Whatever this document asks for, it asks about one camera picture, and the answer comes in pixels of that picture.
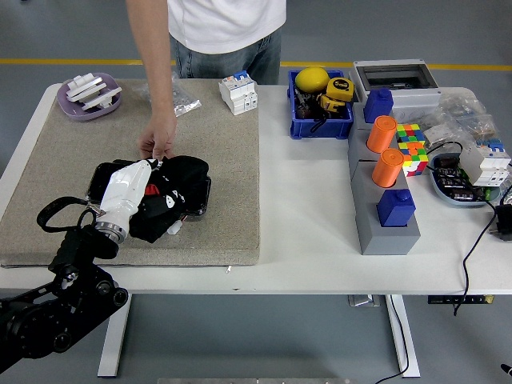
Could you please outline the person's right hand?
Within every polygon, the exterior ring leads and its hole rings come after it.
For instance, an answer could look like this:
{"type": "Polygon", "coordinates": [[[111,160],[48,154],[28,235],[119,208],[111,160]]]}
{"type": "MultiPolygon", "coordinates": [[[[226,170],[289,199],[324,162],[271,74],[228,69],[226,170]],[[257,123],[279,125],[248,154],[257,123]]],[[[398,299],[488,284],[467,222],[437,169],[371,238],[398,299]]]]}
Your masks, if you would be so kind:
{"type": "Polygon", "coordinates": [[[138,138],[140,157],[157,160],[172,158],[176,128],[177,118],[173,113],[152,113],[138,138]]]}

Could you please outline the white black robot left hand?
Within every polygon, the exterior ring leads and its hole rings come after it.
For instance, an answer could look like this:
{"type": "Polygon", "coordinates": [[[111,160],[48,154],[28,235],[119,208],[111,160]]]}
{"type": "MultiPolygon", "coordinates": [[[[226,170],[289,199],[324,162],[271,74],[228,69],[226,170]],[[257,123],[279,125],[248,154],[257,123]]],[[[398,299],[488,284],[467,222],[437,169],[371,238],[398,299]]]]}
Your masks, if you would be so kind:
{"type": "MultiPolygon", "coordinates": [[[[102,215],[98,217],[95,229],[112,237],[127,236],[130,220],[139,211],[139,206],[146,195],[150,176],[161,165],[162,162],[159,160],[141,160],[115,171],[101,200],[102,215]]],[[[166,195],[150,195],[142,204],[142,216],[157,217],[178,208],[178,204],[184,202],[184,197],[176,190],[166,195]]]]}

